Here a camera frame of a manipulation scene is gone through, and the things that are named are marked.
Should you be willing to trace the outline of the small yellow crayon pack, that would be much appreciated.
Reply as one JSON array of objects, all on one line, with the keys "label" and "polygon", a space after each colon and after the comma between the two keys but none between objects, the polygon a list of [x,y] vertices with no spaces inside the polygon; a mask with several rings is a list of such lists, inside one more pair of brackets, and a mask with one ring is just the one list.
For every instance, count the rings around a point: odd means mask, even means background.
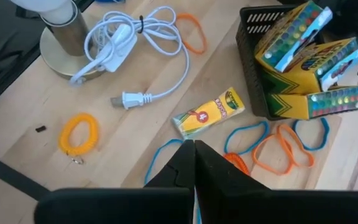
[{"label": "small yellow crayon pack", "polygon": [[245,110],[245,105],[233,87],[217,98],[172,118],[183,137],[190,139],[210,126],[220,123]]}]

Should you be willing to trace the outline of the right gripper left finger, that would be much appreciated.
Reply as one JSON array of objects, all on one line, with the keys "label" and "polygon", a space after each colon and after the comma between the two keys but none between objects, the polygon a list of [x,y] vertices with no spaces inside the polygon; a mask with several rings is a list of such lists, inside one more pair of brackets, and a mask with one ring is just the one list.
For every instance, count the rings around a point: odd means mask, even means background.
[{"label": "right gripper left finger", "polygon": [[195,143],[186,140],[142,188],[69,188],[36,206],[35,224],[193,224]]}]

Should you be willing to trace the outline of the yellow coil wristband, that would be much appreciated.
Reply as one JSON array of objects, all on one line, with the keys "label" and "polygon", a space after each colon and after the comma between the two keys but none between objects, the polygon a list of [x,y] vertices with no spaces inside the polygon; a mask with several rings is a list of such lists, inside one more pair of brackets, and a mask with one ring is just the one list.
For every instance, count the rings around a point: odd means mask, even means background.
[{"label": "yellow coil wristband", "polygon": [[[88,124],[88,138],[78,146],[72,146],[70,142],[71,133],[80,123]],[[81,158],[83,154],[90,152],[95,148],[99,140],[99,123],[97,119],[88,113],[78,113],[71,117],[63,126],[58,137],[58,146],[60,150],[66,154],[74,163],[82,165],[84,160]]]}]

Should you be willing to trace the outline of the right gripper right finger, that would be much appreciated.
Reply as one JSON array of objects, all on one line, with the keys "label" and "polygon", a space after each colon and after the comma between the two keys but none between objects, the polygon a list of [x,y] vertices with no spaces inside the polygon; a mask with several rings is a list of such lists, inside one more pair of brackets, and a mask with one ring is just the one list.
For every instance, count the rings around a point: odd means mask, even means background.
[{"label": "right gripper right finger", "polygon": [[358,192],[273,190],[195,141],[203,224],[358,224]]}]

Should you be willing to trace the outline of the black mesh bin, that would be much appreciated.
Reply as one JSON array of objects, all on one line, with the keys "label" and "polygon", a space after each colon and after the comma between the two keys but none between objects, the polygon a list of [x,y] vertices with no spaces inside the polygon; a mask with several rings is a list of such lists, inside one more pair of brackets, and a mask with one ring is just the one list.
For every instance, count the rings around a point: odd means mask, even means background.
[{"label": "black mesh bin", "polygon": [[282,118],[271,115],[269,112],[262,86],[263,70],[255,60],[254,48],[275,22],[295,7],[293,4],[257,6],[243,7],[239,11],[241,21],[236,34],[236,43],[244,71],[250,107],[255,116],[264,117],[270,121],[278,121]]}]

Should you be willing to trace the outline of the thin orange rubber band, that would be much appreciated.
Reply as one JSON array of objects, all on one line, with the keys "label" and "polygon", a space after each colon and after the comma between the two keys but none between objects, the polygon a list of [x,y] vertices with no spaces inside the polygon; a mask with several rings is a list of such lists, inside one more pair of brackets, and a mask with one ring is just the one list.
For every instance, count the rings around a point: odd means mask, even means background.
[{"label": "thin orange rubber band", "polygon": [[187,41],[185,41],[184,39],[182,39],[182,42],[184,44],[184,46],[192,53],[194,54],[197,54],[197,55],[202,55],[204,54],[207,49],[208,49],[208,41],[207,41],[207,38],[204,34],[204,31],[203,31],[203,28],[199,22],[199,20],[192,14],[189,14],[189,13],[179,13],[176,15],[176,21],[178,22],[179,20],[186,20],[186,21],[190,21],[192,22],[197,31],[198,31],[198,34],[200,35],[200,38],[201,38],[201,42],[202,42],[202,48],[200,49],[197,49],[197,48],[194,48],[191,44],[189,44]]}]

